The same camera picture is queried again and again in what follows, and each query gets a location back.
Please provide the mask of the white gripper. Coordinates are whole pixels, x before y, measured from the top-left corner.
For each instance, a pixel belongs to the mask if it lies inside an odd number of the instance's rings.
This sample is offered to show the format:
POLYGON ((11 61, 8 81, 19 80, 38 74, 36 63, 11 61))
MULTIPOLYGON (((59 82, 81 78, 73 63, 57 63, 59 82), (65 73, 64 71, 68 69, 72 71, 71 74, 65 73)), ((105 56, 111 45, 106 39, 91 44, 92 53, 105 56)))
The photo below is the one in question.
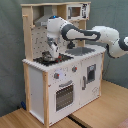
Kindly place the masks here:
POLYGON ((50 47, 49 52, 52 57, 58 57, 59 56, 59 48, 56 44, 55 40, 53 38, 48 38, 47 43, 50 47))

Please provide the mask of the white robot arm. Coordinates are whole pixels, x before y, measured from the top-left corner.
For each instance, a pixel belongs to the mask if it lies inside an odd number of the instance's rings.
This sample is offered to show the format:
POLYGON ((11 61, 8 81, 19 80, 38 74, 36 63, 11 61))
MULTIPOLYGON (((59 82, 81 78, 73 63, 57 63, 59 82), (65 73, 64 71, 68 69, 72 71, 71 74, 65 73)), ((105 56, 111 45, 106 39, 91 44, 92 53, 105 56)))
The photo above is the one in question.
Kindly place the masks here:
POLYGON ((58 56, 58 46, 54 40, 59 36, 62 36, 66 41, 90 40, 106 43, 108 55, 112 58, 119 58, 128 54, 128 37, 121 39, 116 29, 95 26, 91 30, 83 30, 61 17, 51 16, 47 21, 47 39, 53 50, 53 58, 58 56))

